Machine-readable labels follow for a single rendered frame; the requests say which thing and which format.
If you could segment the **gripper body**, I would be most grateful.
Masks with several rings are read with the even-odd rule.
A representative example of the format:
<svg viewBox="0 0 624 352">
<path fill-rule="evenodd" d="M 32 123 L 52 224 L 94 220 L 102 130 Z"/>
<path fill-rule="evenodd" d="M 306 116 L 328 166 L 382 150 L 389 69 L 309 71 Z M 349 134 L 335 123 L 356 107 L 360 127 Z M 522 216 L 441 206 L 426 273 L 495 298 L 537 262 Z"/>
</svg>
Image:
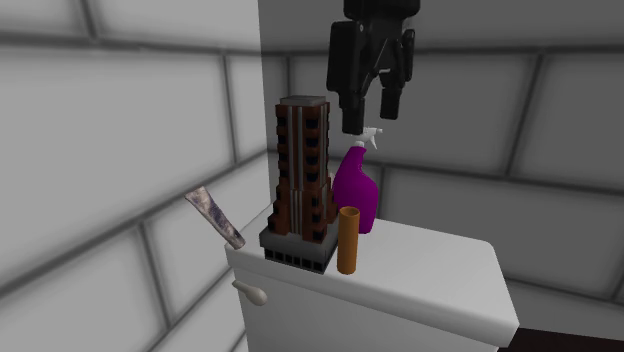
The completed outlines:
<svg viewBox="0 0 624 352">
<path fill-rule="evenodd" d="M 421 0 L 343 0 L 343 13 L 348 21 L 342 23 L 354 33 L 362 33 L 375 23 L 383 29 L 400 34 L 415 35 L 411 26 L 412 18 L 420 11 Z"/>
</svg>

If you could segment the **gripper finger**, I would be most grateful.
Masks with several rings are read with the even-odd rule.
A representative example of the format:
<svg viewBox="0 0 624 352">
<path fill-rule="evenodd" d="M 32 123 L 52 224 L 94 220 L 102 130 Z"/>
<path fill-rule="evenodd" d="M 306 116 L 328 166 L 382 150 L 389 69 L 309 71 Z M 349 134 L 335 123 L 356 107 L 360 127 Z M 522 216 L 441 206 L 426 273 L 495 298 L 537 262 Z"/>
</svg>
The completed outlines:
<svg viewBox="0 0 624 352">
<path fill-rule="evenodd" d="M 366 21 L 339 21 L 331 26 L 326 88 L 339 96 L 342 132 L 360 135 L 364 129 L 365 78 L 370 70 L 362 51 L 368 40 Z"/>
<path fill-rule="evenodd" d="M 383 50 L 379 78 L 382 83 L 380 117 L 396 120 L 405 84 L 412 79 L 415 31 L 407 29 L 400 39 L 389 41 Z"/>
</svg>

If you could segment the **purple spray bottle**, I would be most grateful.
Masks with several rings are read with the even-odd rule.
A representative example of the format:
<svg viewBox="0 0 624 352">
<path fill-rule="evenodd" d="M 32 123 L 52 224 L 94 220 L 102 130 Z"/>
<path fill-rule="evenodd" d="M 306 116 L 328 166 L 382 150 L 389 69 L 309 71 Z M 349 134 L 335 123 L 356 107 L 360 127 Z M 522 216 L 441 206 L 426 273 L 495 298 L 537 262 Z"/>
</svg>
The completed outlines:
<svg viewBox="0 0 624 352">
<path fill-rule="evenodd" d="M 334 201 L 338 207 L 350 206 L 359 210 L 360 234 L 368 234 L 372 230 L 379 202 L 376 182 L 362 170 L 366 143 L 370 142 L 377 148 L 375 137 L 382 132 L 381 128 L 365 127 L 363 133 L 355 137 L 333 180 Z"/>
</svg>

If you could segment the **brown tower building model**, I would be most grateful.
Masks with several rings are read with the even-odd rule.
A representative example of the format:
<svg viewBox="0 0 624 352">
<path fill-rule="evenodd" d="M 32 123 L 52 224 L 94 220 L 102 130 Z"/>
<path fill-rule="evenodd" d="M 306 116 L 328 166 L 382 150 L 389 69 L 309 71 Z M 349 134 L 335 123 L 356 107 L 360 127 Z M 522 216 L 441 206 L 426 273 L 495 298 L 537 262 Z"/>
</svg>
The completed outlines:
<svg viewBox="0 0 624 352">
<path fill-rule="evenodd" d="M 328 171 L 330 104 L 293 95 L 275 106 L 276 199 L 259 242 L 267 260 L 322 274 L 337 248 L 338 206 Z"/>
</svg>

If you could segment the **orange cylinder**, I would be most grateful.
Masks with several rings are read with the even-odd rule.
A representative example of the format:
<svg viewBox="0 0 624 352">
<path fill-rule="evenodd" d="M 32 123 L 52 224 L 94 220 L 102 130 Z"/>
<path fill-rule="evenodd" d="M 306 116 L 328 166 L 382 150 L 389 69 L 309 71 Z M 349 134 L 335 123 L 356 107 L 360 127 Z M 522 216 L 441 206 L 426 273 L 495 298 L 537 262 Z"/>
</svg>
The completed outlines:
<svg viewBox="0 0 624 352">
<path fill-rule="evenodd" d="M 360 212 L 346 206 L 339 211 L 337 270 L 344 275 L 356 271 Z"/>
</svg>

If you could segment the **white toilet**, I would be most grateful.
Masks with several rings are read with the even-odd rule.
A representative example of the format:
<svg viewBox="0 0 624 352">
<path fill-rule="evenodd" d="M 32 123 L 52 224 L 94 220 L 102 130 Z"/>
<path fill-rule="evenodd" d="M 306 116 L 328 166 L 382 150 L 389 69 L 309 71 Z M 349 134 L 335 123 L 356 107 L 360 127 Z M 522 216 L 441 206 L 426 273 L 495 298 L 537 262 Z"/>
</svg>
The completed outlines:
<svg viewBox="0 0 624 352">
<path fill-rule="evenodd" d="M 261 213 L 228 249 L 249 352 L 498 352 L 519 321 L 493 247 L 376 220 L 356 269 L 321 243 L 273 235 Z"/>
</svg>

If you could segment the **mottled grey tapered tube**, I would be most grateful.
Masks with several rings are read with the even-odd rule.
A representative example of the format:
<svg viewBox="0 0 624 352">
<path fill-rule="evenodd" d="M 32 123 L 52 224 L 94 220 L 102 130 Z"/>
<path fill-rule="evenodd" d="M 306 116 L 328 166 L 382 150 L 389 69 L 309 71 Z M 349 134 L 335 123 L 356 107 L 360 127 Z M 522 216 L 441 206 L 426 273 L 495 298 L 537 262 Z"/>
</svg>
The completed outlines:
<svg viewBox="0 0 624 352">
<path fill-rule="evenodd" d="M 234 250 L 239 250 L 245 246 L 245 239 L 229 221 L 205 187 L 199 187 L 187 193 L 184 198 L 193 205 Z"/>
</svg>

